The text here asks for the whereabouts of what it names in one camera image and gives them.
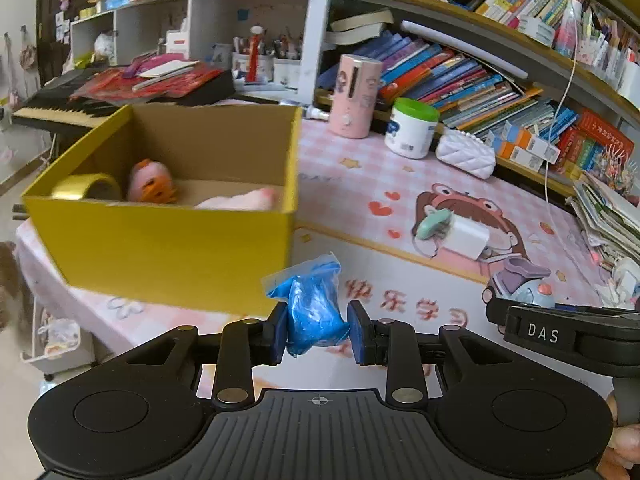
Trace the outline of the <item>person's right hand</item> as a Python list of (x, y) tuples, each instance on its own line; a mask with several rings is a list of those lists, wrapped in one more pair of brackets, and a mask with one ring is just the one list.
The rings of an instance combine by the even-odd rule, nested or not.
[(639, 425), (615, 427), (597, 472), (606, 480), (630, 480), (631, 469), (639, 462)]

